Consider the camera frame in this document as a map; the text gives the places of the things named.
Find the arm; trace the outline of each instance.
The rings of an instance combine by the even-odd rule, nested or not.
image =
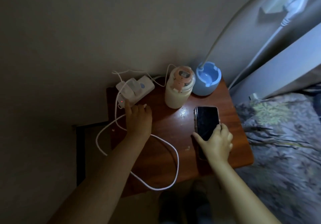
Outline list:
[[[107,223],[117,206],[129,173],[151,134],[151,109],[126,101],[127,135],[106,157],[99,171],[86,178],[48,223]]]
[[[237,221],[241,224],[280,223],[229,165],[227,159],[233,147],[233,135],[227,126],[217,125],[208,141],[204,141],[197,133],[193,133],[193,136],[225,189]]]

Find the bed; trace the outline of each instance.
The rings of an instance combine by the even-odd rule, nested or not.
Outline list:
[[[237,173],[282,223],[321,223],[320,102],[321,84],[236,105],[255,157]]]

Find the blue cup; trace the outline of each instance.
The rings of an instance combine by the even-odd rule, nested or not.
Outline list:
[[[200,68],[199,64],[193,71],[196,76],[196,82],[192,92],[199,96],[207,96],[213,93],[222,78],[221,70],[213,62],[207,61],[203,68]]]

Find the charging cable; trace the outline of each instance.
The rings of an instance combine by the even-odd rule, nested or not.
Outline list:
[[[162,87],[165,87],[165,86],[166,86],[166,79],[167,79],[168,69],[169,69],[169,67],[170,67],[171,65],[174,66],[174,67],[176,67],[176,66],[173,65],[173,64],[169,64],[169,65],[168,65],[167,71],[166,71],[165,84],[164,84],[164,85],[161,85],[161,84],[157,83],[157,82],[156,82],[147,72],[145,72],[145,71],[133,71],[133,70],[127,70],[127,71],[124,71],[124,72],[116,72],[116,71],[113,71],[112,74],[117,74],[117,75],[119,76],[120,80],[122,81],[122,78],[121,78],[121,76],[120,76],[120,74],[122,74],[122,73],[129,72],[129,71],[131,71],[131,72],[144,72],[144,73],[146,73],[146,74],[151,78],[151,80],[153,80],[155,83],[157,83],[158,85],[160,85],[160,86],[162,86]],[[123,127],[121,127],[121,126],[118,124],[118,122],[117,122],[120,118],[122,118],[122,117],[125,116],[125,114],[124,114],[124,115],[121,115],[121,116],[117,117],[117,102],[118,102],[118,97],[119,97],[121,91],[123,90],[123,88],[125,87],[125,85],[127,84],[127,82],[125,82],[125,83],[123,84],[122,88],[119,90],[119,92],[118,92],[118,94],[117,94],[117,96],[116,96],[116,101],[115,101],[115,120],[113,120],[111,123],[109,123],[107,126],[105,126],[105,127],[97,134],[97,136],[96,136],[96,146],[97,146],[97,148],[99,149],[99,151],[100,151],[102,154],[104,154],[105,156],[107,156],[107,154],[100,148],[100,146],[99,146],[99,144],[98,144],[98,138],[99,138],[100,134],[101,134],[106,128],[108,128],[110,125],[112,125],[114,122],[116,123],[116,125],[117,125],[119,128],[127,131],[126,129],[124,129]],[[175,175],[174,181],[171,183],[171,185],[169,185],[169,186],[167,186],[167,187],[164,187],[164,188],[153,188],[153,187],[151,187],[150,185],[148,185],[147,183],[145,183],[140,177],[138,177],[138,176],[137,176],[136,174],[134,174],[132,171],[131,171],[130,173],[131,173],[131,175],[133,175],[134,177],[136,177],[142,184],[144,184],[147,188],[149,188],[149,189],[151,189],[151,190],[160,191],[160,190],[169,189],[171,186],[173,186],[173,185],[175,184],[175,182],[176,182],[176,180],[177,180],[177,176],[178,176],[178,173],[179,173],[179,154],[178,154],[177,150],[175,149],[175,147],[174,147],[173,145],[171,145],[169,142],[163,140],[162,138],[160,138],[160,137],[158,137],[158,136],[156,136],[156,135],[154,135],[154,134],[151,134],[151,136],[153,136],[153,137],[155,137],[155,138],[158,138],[159,140],[161,140],[162,142],[164,142],[165,144],[171,146],[171,147],[174,149],[174,151],[175,151],[175,153],[176,153],[176,156],[177,156],[177,169],[176,169],[176,175]]]
[[[256,61],[256,59],[261,55],[261,53],[265,50],[268,44],[275,38],[275,36],[283,29],[283,27],[287,26],[294,18],[296,18],[300,13],[302,13],[307,6],[308,0],[288,0],[284,5],[284,8],[288,12],[286,17],[281,22],[280,27],[274,32],[274,34],[267,40],[267,42],[262,46],[259,52],[253,57],[251,62],[236,76],[233,82],[229,86],[229,90],[233,87],[235,82],[239,79],[239,77]]]

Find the phone screen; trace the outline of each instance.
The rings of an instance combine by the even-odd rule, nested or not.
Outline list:
[[[195,108],[197,133],[203,140],[208,141],[213,133],[213,130],[220,124],[219,112],[217,107],[198,106]],[[206,157],[199,147],[198,156],[202,160]]]

